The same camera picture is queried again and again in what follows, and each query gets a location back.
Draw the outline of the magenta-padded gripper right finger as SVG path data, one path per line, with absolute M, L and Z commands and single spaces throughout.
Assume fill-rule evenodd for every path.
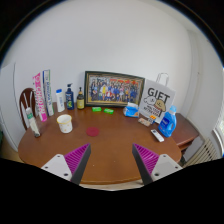
M 144 185 L 148 185 L 182 169 L 167 154 L 158 155 L 138 144 L 132 145 L 132 154 Z

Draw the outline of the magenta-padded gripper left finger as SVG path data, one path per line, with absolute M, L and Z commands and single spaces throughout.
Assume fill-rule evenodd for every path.
M 79 185 L 91 154 L 91 145 L 85 144 L 66 155 L 56 154 L 42 169 Z

